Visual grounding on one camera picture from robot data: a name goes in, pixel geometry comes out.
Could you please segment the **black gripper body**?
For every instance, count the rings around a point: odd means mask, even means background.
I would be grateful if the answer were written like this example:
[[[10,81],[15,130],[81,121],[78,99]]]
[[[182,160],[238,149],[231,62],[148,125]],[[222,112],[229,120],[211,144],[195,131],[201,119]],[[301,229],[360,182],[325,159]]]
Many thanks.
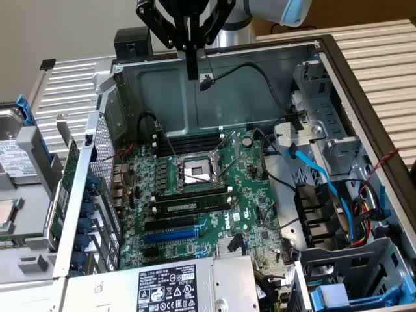
[[[160,0],[159,2],[169,15],[201,15],[210,3],[199,0]]]

